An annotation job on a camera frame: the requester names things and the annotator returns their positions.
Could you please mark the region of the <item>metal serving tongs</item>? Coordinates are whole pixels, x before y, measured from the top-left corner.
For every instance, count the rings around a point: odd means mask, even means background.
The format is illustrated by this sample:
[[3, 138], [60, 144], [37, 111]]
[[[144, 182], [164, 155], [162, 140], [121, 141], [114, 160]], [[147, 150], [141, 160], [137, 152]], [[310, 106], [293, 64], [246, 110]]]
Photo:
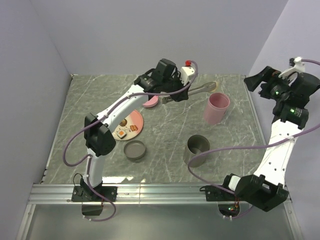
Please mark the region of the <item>metal serving tongs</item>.
[[[196, 95], [196, 94], [199, 94], [199, 93], [213, 93], [214, 91], [212, 91], [214, 85], [215, 85], [215, 82], [216, 81], [212, 81], [212, 82], [207, 82], [199, 87], [196, 87], [196, 88], [193, 88], [193, 89], [190, 89], [188, 91], [188, 95], [189, 96], [192, 96], [192, 95]], [[163, 97], [161, 99], [161, 103], [162, 104], [167, 104], [167, 103], [170, 103], [170, 102], [173, 102], [174, 100], [170, 97], [170, 96], [166, 96], [166, 97]]]

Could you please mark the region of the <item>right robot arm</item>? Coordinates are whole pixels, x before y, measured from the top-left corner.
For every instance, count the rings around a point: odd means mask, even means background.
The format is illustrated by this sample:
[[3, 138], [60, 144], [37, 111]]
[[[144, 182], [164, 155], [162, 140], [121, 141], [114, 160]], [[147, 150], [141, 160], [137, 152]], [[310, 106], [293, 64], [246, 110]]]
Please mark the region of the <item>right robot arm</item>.
[[275, 101], [271, 135], [257, 170], [242, 177], [227, 175], [220, 193], [226, 200], [236, 197], [268, 212], [289, 196], [285, 189], [287, 165], [298, 135], [309, 119], [305, 106], [319, 90], [320, 80], [298, 70], [283, 73], [266, 66], [258, 74], [246, 77], [244, 83], [250, 92], [260, 87], [262, 98]]

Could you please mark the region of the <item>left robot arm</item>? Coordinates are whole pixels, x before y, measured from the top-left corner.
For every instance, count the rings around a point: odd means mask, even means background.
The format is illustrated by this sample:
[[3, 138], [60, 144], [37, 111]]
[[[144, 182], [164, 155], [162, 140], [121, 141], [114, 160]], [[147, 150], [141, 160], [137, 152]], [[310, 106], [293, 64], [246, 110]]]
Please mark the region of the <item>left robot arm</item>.
[[120, 122], [154, 96], [169, 95], [175, 102], [187, 100], [188, 90], [197, 75], [198, 67], [192, 66], [192, 61], [187, 60], [185, 66], [177, 69], [174, 62], [163, 58], [155, 68], [139, 75], [115, 103], [97, 115], [85, 117], [86, 170], [80, 186], [89, 201], [102, 196], [105, 157], [116, 146], [113, 132]]

